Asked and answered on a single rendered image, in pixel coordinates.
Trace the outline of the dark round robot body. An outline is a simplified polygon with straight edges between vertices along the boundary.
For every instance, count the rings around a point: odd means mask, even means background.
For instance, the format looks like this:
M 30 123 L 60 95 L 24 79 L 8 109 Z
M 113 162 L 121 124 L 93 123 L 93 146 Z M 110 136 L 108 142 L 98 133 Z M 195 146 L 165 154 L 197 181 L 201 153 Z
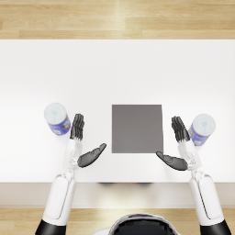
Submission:
M 139 213 L 118 219 L 110 228 L 92 235 L 181 235 L 167 219 L 153 214 Z

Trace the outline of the dark grey square mat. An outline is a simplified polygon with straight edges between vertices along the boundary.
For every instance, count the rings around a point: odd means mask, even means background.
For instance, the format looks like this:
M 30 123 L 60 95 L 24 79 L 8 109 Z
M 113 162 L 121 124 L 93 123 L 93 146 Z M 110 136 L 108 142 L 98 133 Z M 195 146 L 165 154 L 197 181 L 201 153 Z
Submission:
M 112 152 L 163 151 L 161 105 L 113 105 Z

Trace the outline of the blue can with white lid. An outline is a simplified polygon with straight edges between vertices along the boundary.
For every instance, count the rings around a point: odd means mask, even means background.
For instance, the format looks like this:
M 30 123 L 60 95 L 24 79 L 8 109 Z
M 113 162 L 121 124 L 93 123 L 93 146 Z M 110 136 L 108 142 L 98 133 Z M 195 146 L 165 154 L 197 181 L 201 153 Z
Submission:
M 66 134 L 71 127 L 70 119 L 65 107 L 59 103 L 51 103 L 44 109 L 44 118 L 50 130 L 58 135 Z
M 202 146 L 215 129 L 215 119 L 208 114 L 200 114 L 194 118 L 188 133 L 195 146 Z

